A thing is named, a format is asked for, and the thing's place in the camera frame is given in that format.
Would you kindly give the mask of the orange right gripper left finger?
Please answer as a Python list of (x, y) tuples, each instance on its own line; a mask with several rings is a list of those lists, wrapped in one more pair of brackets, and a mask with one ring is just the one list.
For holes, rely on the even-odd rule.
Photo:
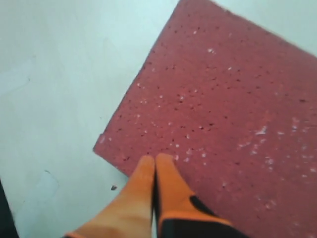
[(117, 197), (66, 238), (150, 238), (155, 161), (143, 156)]

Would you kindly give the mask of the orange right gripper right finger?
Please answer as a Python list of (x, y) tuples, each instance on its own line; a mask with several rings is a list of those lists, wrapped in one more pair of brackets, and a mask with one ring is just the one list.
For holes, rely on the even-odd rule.
[(155, 212), (158, 238), (246, 238), (209, 209), (182, 178), (174, 158), (156, 156)]

